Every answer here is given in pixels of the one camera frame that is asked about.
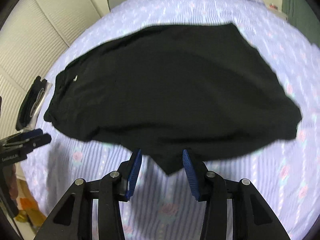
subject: pink flower print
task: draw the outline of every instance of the pink flower print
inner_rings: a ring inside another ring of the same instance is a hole
[[[286,86],[287,93],[291,95],[293,93],[293,87],[291,84],[287,84]]]
[[[304,52],[300,53],[302,59],[306,59],[306,54]]]
[[[131,226],[123,225],[123,232],[126,235],[126,237],[131,237],[133,233],[133,229]]]
[[[82,152],[74,152],[72,155],[72,163],[76,166],[81,165],[83,153]]]
[[[300,189],[299,194],[298,194],[298,198],[299,199],[305,198],[307,195],[307,192],[308,192],[308,185],[305,185]]]
[[[285,180],[288,176],[289,176],[289,166],[288,165],[284,165],[279,173],[279,176],[282,180]]]
[[[166,203],[162,207],[160,207],[159,214],[172,217],[176,215],[178,209],[178,205],[173,203]]]
[[[306,131],[305,131],[305,130],[300,130],[300,131],[298,131],[297,139],[298,139],[300,142],[304,142],[304,141],[306,140]]]

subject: striped fabric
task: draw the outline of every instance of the striped fabric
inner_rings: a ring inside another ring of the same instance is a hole
[[[99,44],[146,26],[229,22],[238,27],[270,64],[287,95],[300,106],[303,120],[295,141],[278,141],[241,158],[209,162],[207,167],[225,179],[250,179],[291,239],[302,240],[320,214],[317,139],[320,50],[268,11],[262,1],[127,0],[87,29],[57,60],[46,78],[54,84],[56,75],[73,59]],[[67,138],[44,122],[43,114],[53,91],[37,124],[52,135],[52,142],[35,150],[22,164],[29,188],[45,214],[49,214],[75,179],[101,179],[131,154],[121,146]],[[205,206],[192,197],[183,170],[167,177],[152,159],[144,156],[135,194],[128,203],[121,203],[120,208],[126,239],[198,240]],[[97,239],[96,203],[93,213],[93,236]],[[228,239],[231,239],[230,216],[228,220]]]

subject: black t-shirt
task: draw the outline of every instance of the black t-shirt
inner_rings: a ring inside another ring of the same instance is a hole
[[[71,62],[44,119],[71,138],[141,148],[170,174],[187,147],[209,161],[294,139],[301,114],[233,24],[167,25]]]

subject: yellow object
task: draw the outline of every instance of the yellow object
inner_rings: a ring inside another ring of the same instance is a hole
[[[24,210],[19,210],[19,214],[15,217],[15,220],[17,220],[20,223],[27,223],[27,213]]]
[[[46,216],[39,210],[38,204],[31,195],[27,183],[17,179],[17,184],[19,192],[17,199],[18,208],[22,211],[22,214],[26,214],[26,217],[29,217],[33,227],[41,227]],[[24,217],[20,216],[20,211],[19,215],[16,217],[17,221],[24,220]]]

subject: floral pattern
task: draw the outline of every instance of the floral pattern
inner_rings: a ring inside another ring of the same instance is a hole
[[[132,237],[132,233],[133,233],[132,227],[129,225],[122,225],[122,227],[123,227],[123,232],[126,239]]]
[[[74,152],[72,154],[72,163],[74,166],[81,166],[82,165],[82,158],[83,153],[81,152],[81,148],[75,147]]]
[[[297,140],[302,143],[306,141],[306,131],[305,130],[298,131]]]
[[[279,174],[279,184],[284,186],[287,184],[289,176],[290,176],[290,165],[287,164],[286,158],[282,160],[282,163],[278,169]]]
[[[167,224],[176,219],[176,214],[179,210],[179,206],[174,203],[164,203],[158,210],[158,216],[162,222]]]
[[[308,185],[305,182],[301,183],[300,190],[298,192],[299,202],[302,202],[308,193]]]

